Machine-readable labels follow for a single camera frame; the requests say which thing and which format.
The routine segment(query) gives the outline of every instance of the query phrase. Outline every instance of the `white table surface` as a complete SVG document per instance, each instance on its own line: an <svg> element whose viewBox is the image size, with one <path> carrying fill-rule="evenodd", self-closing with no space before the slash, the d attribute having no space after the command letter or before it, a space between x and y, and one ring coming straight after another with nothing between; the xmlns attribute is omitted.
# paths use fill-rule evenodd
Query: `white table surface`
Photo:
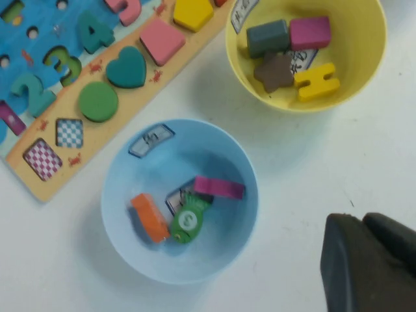
<svg viewBox="0 0 416 312"><path fill-rule="evenodd" d="M37 203L1 163L0 311L326 311L319 263L328 214L377 211L416 228L416 2L383 5L385 60L339 108L300 116L262 105L234 77L221 33L49 203ZM138 130L170 118L224 128L259 178L252 240L201 285L136 273L101 222L110 161Z"/></svg>

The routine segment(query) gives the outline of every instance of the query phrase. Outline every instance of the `magenta block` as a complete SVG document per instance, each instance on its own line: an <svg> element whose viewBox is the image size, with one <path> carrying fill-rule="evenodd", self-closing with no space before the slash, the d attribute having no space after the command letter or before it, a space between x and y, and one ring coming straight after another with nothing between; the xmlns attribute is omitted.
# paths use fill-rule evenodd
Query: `magenta block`
<svg viewBox="0 0 416 312"><path fill-rule="evenodd" d="M244 185L221 179L197 176L195 178L194 190L202 194L241 200L244 194Z"/></svg>
<svg viewBox="0 0 416 312"><path fill-rule="evenodd" d="M327 16L292 19L289 28L293 51L320 49L331 42L330 19Z"/></svg>

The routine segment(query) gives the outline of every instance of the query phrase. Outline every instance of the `checkered diamond tile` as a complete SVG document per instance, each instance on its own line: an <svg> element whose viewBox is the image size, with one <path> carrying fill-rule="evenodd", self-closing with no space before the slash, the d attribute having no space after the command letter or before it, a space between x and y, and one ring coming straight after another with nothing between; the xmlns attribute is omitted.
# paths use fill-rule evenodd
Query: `checkered diamond tile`
<svg viewBox="0 0 416 312"><path fill-rule="evenodd" d="M42 181L49 180L62 167L62 160L42 138L35 141L23 158Z"/></svg>
<svg viewBox="0 0 416 312"><path fill-rule="evenodd" d="M82 120L57 120L57 146L62 148L81 148L84 144Z"/></svg>

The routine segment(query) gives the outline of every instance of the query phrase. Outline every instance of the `bowl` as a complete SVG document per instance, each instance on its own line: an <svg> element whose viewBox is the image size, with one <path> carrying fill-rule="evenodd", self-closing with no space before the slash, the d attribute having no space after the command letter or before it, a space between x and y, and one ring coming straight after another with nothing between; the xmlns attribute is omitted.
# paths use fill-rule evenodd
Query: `bowl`
<svg viewBox="0 0 416 312"><path fill-rule="evenodd" d="M235 30L231 19L235 7L239 9L242 1L233 5L226 24L226 49L229 62L241 84L262 102L291 112L317 112L337 106L357 94L372 78L384 55L387 27L382 6L378 0L260 0L249 11L242 27ZM308 102L298 101L295 87L279 88L267 94L260 81L254 78L254 68L261 59L248 56L247 28L275 20L328 16L332 39L328 47L320 49L310 68L332 62L335 76L341 87L331 96Z"/></svg>
<svg viewBox="0 0 416 312"><path fill-rule="evenodd" d="M170 223L180 191L191 189L198 175L242 183L243 199L215 197L189 244L151 242L130 200L150 193ZM253 166L235 139L209 123L170 120L142 130L118 152L105 179L101 214L111 243L132 268L156 281L188 284L216 275L241 253L258 200Z"/></svg>

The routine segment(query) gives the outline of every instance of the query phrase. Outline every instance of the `blue board background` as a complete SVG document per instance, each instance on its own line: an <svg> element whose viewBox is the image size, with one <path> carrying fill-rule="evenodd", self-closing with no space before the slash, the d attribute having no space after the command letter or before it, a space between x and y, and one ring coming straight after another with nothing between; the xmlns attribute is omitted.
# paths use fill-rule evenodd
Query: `blue board background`
<svg viewBox="0 0 416 312"><path fill-rule="evenodd" d="M66 10L57 8L57 0L21 0L25 7L20 15L22 23L14 26L5 23L0 18L0 55L8 55L10 66L0 67L0 99L4 99L17 115L23 114L28 107L27 97L16 97L10 93L12 83L25 72L38 76L44 88L55 85L64 75L64 71L58 73L53 65L46 66L43 59L47 52L55 46L64 46L71 56L79 57L84 52L84 47L76 30L78 16L84 10L91 13L111 29L119 23L118 15L114 14L104 0L69 0ZM12 0L0 0L0 12L12 2ZM142 5L149 0L141 0ZM60 27L59 36L54 31L54 26ZM38 37L30 39L27 29L38 28ZM24 49L34 60L34 65L29 66L22 57ZM4 141L8 127L0 120L0 144Z"/></svg>

